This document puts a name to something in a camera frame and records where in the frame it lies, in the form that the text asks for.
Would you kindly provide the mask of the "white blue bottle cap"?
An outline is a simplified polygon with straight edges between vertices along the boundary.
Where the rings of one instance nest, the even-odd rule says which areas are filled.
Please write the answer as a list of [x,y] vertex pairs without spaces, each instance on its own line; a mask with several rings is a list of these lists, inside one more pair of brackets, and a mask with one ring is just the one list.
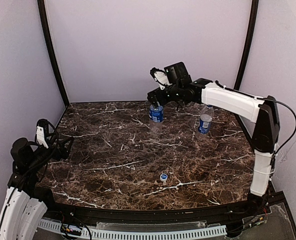
[[168,179],[168,175],[167,175],[167,174],[162,173],[162,174],[160,175],[160,180],[161,180],[161,181],[165,182],[167,179]]

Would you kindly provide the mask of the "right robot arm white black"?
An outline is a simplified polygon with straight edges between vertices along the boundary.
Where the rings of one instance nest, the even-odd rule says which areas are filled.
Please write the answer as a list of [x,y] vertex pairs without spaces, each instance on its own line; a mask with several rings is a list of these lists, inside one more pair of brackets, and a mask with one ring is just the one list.
[[159,87],[147,94],[154,106],[169,102],[196,103],[215,106],[242,116],[255,124],[252,145],[255,165],[250,193],[262,197],[273,174],[273,158],[280,131],[275,98],[260,98],[221,85],[217,80],[192,80],[183,62],[164,69],[152,68],[150,75]]

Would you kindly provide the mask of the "Pocari Sweat bottle blue label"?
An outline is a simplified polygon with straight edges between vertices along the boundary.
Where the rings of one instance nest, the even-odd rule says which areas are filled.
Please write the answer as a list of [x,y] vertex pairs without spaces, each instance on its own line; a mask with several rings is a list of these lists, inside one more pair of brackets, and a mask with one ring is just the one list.
[[153,135],[159,135],[162,131],[164,109],[162,106],[154,107],[150,105],[149,108],[149,129]]

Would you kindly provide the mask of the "Pepsi bottle blue label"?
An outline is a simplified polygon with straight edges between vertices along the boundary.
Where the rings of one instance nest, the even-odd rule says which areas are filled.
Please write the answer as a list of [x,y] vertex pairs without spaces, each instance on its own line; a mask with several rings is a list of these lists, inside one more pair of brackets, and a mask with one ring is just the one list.
[[197,139],[203,140],[208,137],[211,124],[214,117],[214,109],[212,105],[204,105],[200,116],[199,116],[199,124],[197,128]]

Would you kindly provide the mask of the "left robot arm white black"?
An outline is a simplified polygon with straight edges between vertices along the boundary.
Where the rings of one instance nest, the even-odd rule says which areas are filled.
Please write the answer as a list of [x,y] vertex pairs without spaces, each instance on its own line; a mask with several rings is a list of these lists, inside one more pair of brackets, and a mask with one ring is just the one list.
[[55,137],[51,137],[48,147],[44,147],[21,137],[13,143],[12,175],[0,212],[0,240],[33,238],[41,218],[54,206],[52,191],[36,186],[41,181],[37,173],[52,158],[67,159],[73,141],[73,137],[68,137],[56,143]]

